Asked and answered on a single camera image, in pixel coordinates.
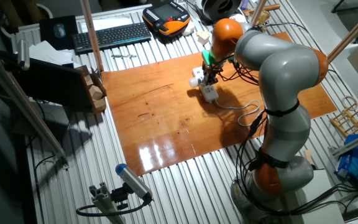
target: wire bundle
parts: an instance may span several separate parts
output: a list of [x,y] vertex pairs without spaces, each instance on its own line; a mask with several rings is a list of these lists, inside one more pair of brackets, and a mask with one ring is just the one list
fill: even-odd
[[[322,193],[319,197],[316,197],[315,199],[311,200],[310,202],[307,202],[304,205],[301,205],[298,208],[295,208],[293,210],[284,211],[284,212],[271,209],[271,208],[265,206],[264,204],[262,204],[261,202],[259,202],[257,199],[255,199],[255,197],[252,195],[252,193],[250,192],[250,190],[248,188],[249,182],[246,182],[246,175],[249,170],[249,164],[254,162],[255,158],[251,159],[250,161],[248,161],[247,163],[244,164],[244,162],[242,161],[242,156],[244,154],[244,151],[246,150],[246,143],[248,142],[248,140],[254,135],[256,130],[267,120],[267,118],[262,119],[262,115],[263,115],[263,113],[258,115],[257,119],[261,119],[260,123],[258,125],[255,125],[253,123],[253,125],[250,128],[250,132],[249,132],[249,135],[247,136],[247,139],[243,143],[241,143],[240,148],[237,151],[236,173],[240,174],[240,181],[243,185],[243,187],[240,187],[240,190],[246,196],[246,198],[251,203],[253,203],[259,210],[264,211],[270,215],[275,215],[275,216],[301,215],[301,214],[310,212],[316,208],[322,207],[322,206],[330,204],[330,203],[340,203],[341,205],[344,206],[345,211],[346,211],[347,207],[350,205],[350,203],[345,205],[343,202],[340,202],[338,200],[332,200],[332,201],[321,203],[324,199],[328,198],[335,192],[339,192],[339,191],[348,192],[348,193],[358,192],[357,188],[355,188],[353,186],[346,185],[346,184],[337,184],[334,187],[332,187],[332,188],[328,189],[327,191],[325,191],[324,193]],[[358,195],[356,195],[351,200],[351,202],[357,197],[358,197]]]
[[237,78],[241,78],[247,83],[253,84],[253,85],[259,85],[258,77],[251,74],[252,70],[249,70],[248,68],[245,68],[243,66],[234,65],[234,68],[236,69],[236,72],[234,72],[233,75],[231,75],[229,78],[224,77],[221,72],[218,72],[217,75],[219,75],[224,82],[235,80]]

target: white cable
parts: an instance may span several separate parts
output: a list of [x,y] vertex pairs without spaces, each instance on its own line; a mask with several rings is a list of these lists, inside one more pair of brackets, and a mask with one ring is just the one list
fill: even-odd
[[[346,106],[346,105],[345,105],[345,100],[346,100],[346,99],[351,99],[351,100],[353,100],[354,103],[352,103],[350,106],[352,106],[353,104],[355,104],[354,107],[353,107],[353,106],[352,106],[352,107]],[[349,111],[355,111],[355,110],[357,109],[357,105],[358,105],[356,99],[355,99],[353,96],[345,96],[344,98],[341,99],[341,103],[342,103],[342,106],[343,106],[344,108],[348,108]]]
[[240,119],[241,119],[242,117],[244,117],[244,116],[247,116],[247,115],[250,115],[250,114],[255,113],[255,112],[258,111],[259,108],[260,108],[260,103],[259,103],[259,101],[257,101],[257,100],[251,100],[251,101],[250,101],[249,103],[247,103],[245,106],[242,106],[242,107],[240,107],[240,108],[236,108],[236,107],[232,107],[232,106],[222,106],[222,105],[220,105],[220,104],[218,103],[217,100],[214,100],[214,103],[215,103],[215,105],[216,105],[217,107],[220,107],[220,108],[226,109],[226,110],[243,110],[243,109],[246,109],[248,106],[256,106],[256,109],[254,109],[253,111],[250,111],[250,112],[248,112],[248,113],[245,113],[245,114],[243,114],[243,115],[241,115],[240,117],[237,118],[237,123],[239,124],[239,126],[242,126],[242,127],[249,127],[249,126],[251,126],[251,124],[241,124]]

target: paper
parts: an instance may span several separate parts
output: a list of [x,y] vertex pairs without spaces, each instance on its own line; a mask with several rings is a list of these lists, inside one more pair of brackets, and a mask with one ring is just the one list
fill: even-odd
[[[93,20],[93,26],[95,30],[102,30],[102,29],[124,26],[129,24],[132,24],[132,19],[130,15],[112,16],[112,17]],[[80,22],[80,25],[81,25],[82,32],[88,31],[85,21]]]
[[73,63],[73,53],[71,50],[55,50],[47,41],[37,45],[31,45],[29,48],[30,58],[44,62],[64,65]]

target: wooden board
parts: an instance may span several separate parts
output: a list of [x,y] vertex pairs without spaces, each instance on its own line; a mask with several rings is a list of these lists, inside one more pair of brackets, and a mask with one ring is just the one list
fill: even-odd
[[[280,37],[289,40],[287,34]],[[199,89],[188,84],[192,69],[201,63],[201,54],[193,54],[102,74],[127,165],[137,175],[245,139],[247,128],[240,127],[237,118],[254,108],[222,110],[206,103]],[[229,77],[233,73],[232,64],[227,63],[222,74]],[[240,107],[259,100],[261,110],[264,108],[258,86],[241,79],[223,82],[219,78],[215,87],[221,105]],[[302,91],[299,100],[311,118],[336,111],[321,85]],[[256,114],[246,116],[242,122],[249,124],[255,117]]]

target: black keyboard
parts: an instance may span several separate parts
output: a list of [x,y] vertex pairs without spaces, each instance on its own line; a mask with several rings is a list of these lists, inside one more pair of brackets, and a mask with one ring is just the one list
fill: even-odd
[[[96,31],[100,50],[111,49],[123,45],[145,42],[151,39],[151,34],[144,22],[113,27]],[[92,52],[88,33],[73,35],[75,54]]]

